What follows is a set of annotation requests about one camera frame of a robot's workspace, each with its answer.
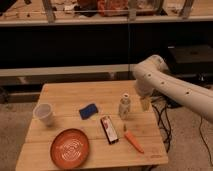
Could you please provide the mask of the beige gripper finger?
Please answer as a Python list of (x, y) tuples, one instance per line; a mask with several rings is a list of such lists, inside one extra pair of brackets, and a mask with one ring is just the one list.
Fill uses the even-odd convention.
[(143, 111), (148, 111), (149, 107), (150, 107), (150, 104), (151, 104), (150, 98), (149, 97), (141, 98), (140, 102), (141, 102), (142, 110)]

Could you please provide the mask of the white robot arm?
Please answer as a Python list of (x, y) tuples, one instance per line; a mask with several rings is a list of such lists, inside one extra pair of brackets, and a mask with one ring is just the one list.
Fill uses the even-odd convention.
[(144, 99), (156, 89), (213, 124), (213, 91), (165, 74), (167, 69), (159, 55), (138, 63), (133, 69), (138, 95)]

